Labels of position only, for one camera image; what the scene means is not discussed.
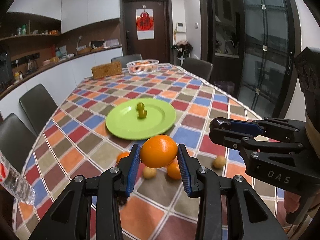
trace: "upper cabinet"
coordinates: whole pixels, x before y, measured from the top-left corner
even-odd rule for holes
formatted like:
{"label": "upper cabinet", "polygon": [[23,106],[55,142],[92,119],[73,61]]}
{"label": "upper cabinet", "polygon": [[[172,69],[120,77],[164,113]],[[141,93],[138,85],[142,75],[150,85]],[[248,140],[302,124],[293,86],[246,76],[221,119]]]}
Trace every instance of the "upper cabinet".
{"label": "upper cabinet", "polygon": [[62,0],[61,32],[119,17],[119,0]]}
{"label": "upper cabinet", "polygon": [[8,12],[31,13],[61,20],[61,0],[14,0]]}

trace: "wicker basket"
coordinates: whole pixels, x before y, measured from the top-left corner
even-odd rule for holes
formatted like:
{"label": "wicker basket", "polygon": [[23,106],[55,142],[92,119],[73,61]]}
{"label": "wicker basket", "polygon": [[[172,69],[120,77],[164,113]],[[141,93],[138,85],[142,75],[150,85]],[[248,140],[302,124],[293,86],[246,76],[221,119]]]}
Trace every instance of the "wicker basket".
{"label": "wicker basket", "polygon": [[127,63],[130,75],[151,74],[158,70],[159,61],[155,59],[143,59]]}
{"label": "wicker basket", "polygon": [[91,71],[93,79],[122,74],[121,63],[119,61],[93,67]]}

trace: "clear water bottle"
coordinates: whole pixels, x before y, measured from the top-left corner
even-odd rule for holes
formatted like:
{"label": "clear water bottle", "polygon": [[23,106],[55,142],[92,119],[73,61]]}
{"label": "clear water bottle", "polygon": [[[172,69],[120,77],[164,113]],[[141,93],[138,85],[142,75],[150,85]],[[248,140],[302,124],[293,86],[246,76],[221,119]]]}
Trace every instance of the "clear water bottle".
{"label": "clear water bottle", "polygon": [[17,200],[33,205],[36,193],[33,187],[8,162],[0,151],[0,184]]}

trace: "orange fruit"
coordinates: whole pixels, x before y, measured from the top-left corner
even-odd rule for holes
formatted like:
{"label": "orange fruit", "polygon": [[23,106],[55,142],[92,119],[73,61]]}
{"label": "orange fruit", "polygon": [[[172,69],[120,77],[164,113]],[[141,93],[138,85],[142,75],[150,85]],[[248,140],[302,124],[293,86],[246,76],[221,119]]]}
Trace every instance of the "orange fruit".
{"label": "orange fruit", "polygon": [[179,165],[175,161],[167,166],[167,173],[168,176],[172,179],[181,179]]}
{"label": "orange fruit", "polygon": [[129,152],[121,152],[118,157],[117,157],[117,164],[119,164],[119,161],[124,158],[124,157],[128,157],[129,156]]}
{"label": "orange fruit", "polygon": [[140,159],[149,168],[161,168],[174,160],[178,146],[172,138],[160,134],[151,137],[141,147]]}

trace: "dining table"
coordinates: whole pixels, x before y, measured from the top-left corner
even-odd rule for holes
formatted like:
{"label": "dining table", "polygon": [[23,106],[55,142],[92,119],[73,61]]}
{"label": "dining table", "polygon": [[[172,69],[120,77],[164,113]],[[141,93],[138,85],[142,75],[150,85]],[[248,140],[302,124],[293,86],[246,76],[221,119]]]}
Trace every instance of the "dining table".
{"label": "dining table", "polygon": [[[106,116],[114,108],[133,98],[156,98],[171,104],[176,111],[174,125],[164,134],[177,144],[185,144],[189,155],[220,176],[242,175],[270,208],[284,230],[284,191],[245,174],[239,151],[214,144],[209,124],[215,117],[242,121],[261,119],[232,96],[206,80],[171,64],[159,64],[157,72],[145,75],[123,74],[94,80],[84,79],[58,107],[38,136],[22,171],[36,192],[34,205],[15,201],[13,230],[27,240],[39,220],[77,175],[99,176],[116,166],[119,153],[134,143],[111,134]],[[272,141],[258,136],[256,140]],[[227,160],[223,169],[212,167],[217,156]],[[199,198],[190,199],[181,179],[173,180],[166,168],[157,169],[153,179],[144,179],[139,166],[134,191],[120,207],[125,240],[193,240],[199,210]],[[95,239],[97,197],[92,198],[90,239]],[[221,197],[223,239],[227,239],[226,200]]]}

